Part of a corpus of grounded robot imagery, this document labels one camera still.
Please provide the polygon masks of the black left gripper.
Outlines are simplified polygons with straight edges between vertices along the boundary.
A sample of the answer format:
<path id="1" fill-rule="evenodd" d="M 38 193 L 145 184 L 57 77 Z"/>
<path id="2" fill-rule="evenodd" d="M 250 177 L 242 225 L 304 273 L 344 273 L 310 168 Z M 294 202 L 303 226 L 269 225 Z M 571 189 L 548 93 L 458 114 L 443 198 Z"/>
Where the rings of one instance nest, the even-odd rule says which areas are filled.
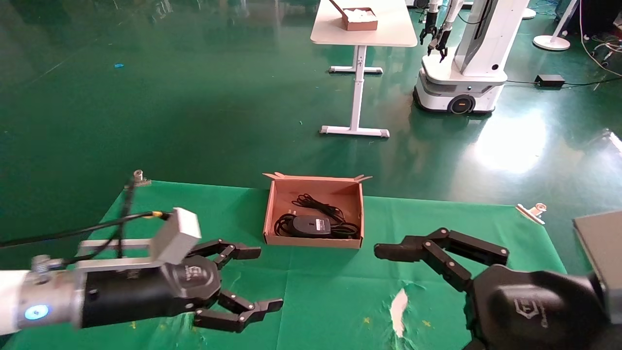
<path id="1" fill-rule="evenodd" d="M 90 272 L 80 327 L 129 323 L 194 312 L 196 328 L 241 333 L 281 310 L 281 298 L 250 301 L 220 290 L 220 270 L 233 260 L 258 259 L 262 249 L 223 239 L 195 245 L 180 264 L 124 272 Z M 216 256 L 212 261 L 207 257 Z"/>

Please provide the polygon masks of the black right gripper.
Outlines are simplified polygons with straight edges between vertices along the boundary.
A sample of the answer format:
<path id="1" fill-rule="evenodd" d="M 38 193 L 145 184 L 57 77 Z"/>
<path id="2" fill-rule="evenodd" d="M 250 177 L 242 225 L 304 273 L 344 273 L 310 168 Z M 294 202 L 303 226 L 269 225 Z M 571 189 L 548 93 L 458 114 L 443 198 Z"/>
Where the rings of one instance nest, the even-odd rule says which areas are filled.
<path id="1" fill-rule="evenodd" d="M 473 280 L 451 253 L 491 267 Z M 610 348 L 610 319 L 595 275 L 512 270 L 504 266 L 507 248 L 444 227 L 427 236 L 405 236 L 399 244 L 375 244 L 375 256 L 424 262 L 466 292 L 469 350 Z"/>

